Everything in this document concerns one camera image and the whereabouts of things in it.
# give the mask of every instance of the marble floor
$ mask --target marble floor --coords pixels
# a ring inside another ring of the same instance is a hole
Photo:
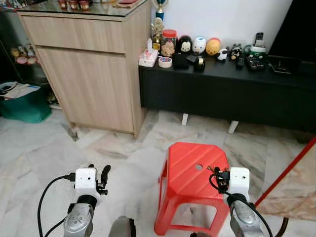
[[[87,128],[73,135],[61,111],[53,111],[40,124],[0,118],[0,236],[38,236],[36,211],[45,186],[56,176],[93,163],[99,171],[110,164],[111,171],[109,194],[95,210],[92,236],[107,236],[113,221],[126,215],[135,219],[138,236],[155,237],[157,180],[166,150],[173,143],[214,144],[222,148],[231,166],[250,169],[253,202],[305,146],[287,129],[240,123],[234,134],[228,134],[228,127],[225,120],[200,116],[189,116],[187,126],[182,126],[180,114],[149,111],[135,140],[131,134]],[[44,233],[65,217],[73,196],[73,184],[68,181],[51,186],[41,212]],[[194,223],[194,214],[192,208],[184,209],[174,221]],[[266,218],[276,233],[281,218]],[[229,220],[220,236],[234,236]],[[313,224],[290,220],[284,236],[313,236]],[[57,228],[50,236],[62,235],[63,229]],[[166,236],[190,233],[168,231]]]

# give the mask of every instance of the mickey mouse figurine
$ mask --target mickey mouse figurine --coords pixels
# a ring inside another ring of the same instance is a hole
[[[182,54],[189,54],[192,46],[192,39],[190,36],[181,36],[176,45],[178,52]]]
[[[241,44],[234,44],[233,48],[231,50],[231,60],[236,60],[241,56],[242,53],[242,48],[241,48]]]

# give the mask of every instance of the wooden cabinet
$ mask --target wooden cabinet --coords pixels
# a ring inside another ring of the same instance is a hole
[[[143,2],[125,17],[18,12],[69,122],[138,135],[138,56],[151,11]]]

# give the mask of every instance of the tv stand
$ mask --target tv stand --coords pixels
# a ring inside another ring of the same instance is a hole
[[[316,132],[315,74],[253,72],[236,69],[235,62],[205,60],[204,72],[192,65],[140,66],[142,107]]]

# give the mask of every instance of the cabinet door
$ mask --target cabinet door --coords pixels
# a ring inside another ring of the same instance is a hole
[[[38,52],[71,122],[133,132],[124,56],[53,48]]]

